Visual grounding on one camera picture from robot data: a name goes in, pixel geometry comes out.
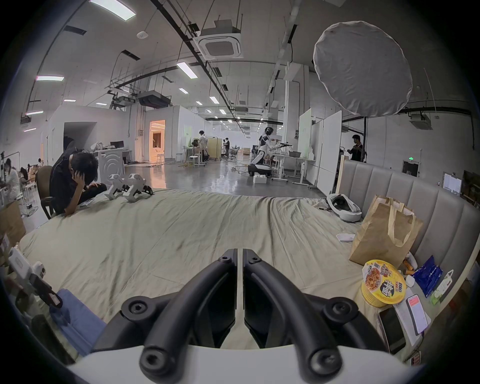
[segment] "white robot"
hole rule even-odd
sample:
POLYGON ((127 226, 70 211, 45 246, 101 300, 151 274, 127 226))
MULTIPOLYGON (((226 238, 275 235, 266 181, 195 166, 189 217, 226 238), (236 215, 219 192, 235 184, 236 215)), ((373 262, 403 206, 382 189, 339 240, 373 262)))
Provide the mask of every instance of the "white robot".
POLYGON ((257 157, 253 159, 252 163, 248 166, 248 174, 250 176, 253 176, 255 172, 259 173, 260 175, 266 175, 267 177, 272 176, 272 167, 264 164, 265 155, 269 150, 291 146, 284 143, 273 145, 272 141, 270 140, 270 135, 272 133, 273 128, 266 127, 265 134, 260 137, 260 145, 258 148, 257 157))
POLYGON ((145 192, 149 195, 153 195, 152 188, 146 185, 146 180, 138 173, 132 173, 128 179, 124 179, 120 175, 114 174, 110 175, 108 180, 112 182, 112 185, 106 193, 109 200, 114 200, 119 196, 123 196, 130 203, 134 203, 137 200, 135 198, 136 194, 145 192))

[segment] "white container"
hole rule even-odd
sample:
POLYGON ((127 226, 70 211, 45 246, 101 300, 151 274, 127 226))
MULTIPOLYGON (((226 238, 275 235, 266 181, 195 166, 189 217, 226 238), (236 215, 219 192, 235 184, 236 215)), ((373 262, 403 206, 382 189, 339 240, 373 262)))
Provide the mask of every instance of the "white container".
POLYGON ((267 176, 265 175, 254 175, 253 177, 254 184, 267 184, 267 176))

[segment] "man sitting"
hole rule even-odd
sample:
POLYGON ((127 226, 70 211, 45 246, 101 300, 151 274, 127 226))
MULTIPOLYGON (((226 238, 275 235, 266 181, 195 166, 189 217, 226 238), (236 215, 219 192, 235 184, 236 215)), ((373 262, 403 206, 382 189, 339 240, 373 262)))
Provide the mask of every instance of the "man sitting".
POLYGON ((57 215, 72 215, 77 205, 107 190, 96 183, 98 161, 91 153, 68 148, 57 160, 50 173, 50 196, 57 215))

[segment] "wrinkled sheet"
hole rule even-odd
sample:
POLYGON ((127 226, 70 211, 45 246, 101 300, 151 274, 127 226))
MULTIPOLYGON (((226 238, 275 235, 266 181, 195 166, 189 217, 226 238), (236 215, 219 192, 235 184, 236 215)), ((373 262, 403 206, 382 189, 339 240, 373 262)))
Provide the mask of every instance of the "wrinkled sheet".
MULTIPOLYGON (((107 323, 126 299, 176 292, 227 249, 239 248, 240 256, 249 248, 302 292, 355 300, 376 326, 378 310, 360 292, 361 266, 348 260, 351 243, 335 237, 356 233, 359 224, 318 203, 180 190, 156 190, 133 204, 99 195, 24 236, 20 248, 31 263, 44 264, 54 291, 68 289, 107 323)), ((238 307, 222 347, 256 348, 238 307)))

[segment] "white stool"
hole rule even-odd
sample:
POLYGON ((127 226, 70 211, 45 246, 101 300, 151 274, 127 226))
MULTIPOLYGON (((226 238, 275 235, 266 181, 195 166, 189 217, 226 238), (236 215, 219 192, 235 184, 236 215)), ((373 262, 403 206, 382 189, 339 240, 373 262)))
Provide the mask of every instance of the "white stool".
POLYGON ((156 155, 156 163, 165 163, 165 155, 163 153, 157 153, 156 155))
POLYGON ((187 161, 187 168, 190 168, 190 162, 193 164, 193 167, 199 166, 200 165, 200 160, 197 160, 198 156, 188 156, 188 161, 187 161))

